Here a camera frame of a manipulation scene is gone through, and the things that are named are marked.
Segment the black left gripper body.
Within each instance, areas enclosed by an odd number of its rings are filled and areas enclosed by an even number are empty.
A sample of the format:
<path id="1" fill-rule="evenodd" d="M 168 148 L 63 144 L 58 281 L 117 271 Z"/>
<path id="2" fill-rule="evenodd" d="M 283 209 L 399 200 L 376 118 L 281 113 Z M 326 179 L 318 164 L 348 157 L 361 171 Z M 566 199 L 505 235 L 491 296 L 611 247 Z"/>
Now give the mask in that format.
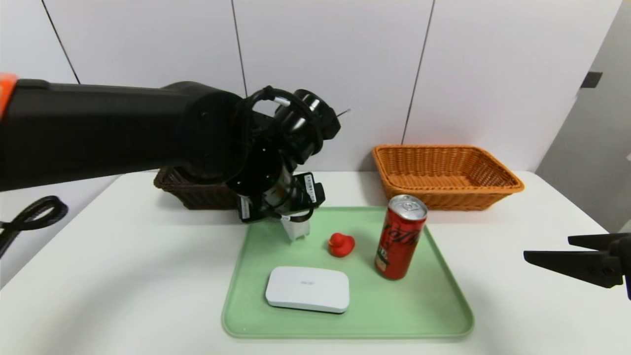
<path id="1" fill-rule="evenodd" d="M 278 210 L 287 200 L 287 196 L 280 196 L 277 193 L 259 196 L 254 200 L 248 196 L 238 195 L 239 219 L 244 224 L 252 224 L 262 220 L 288 221 L 288 216 L 282 215 Z"/>

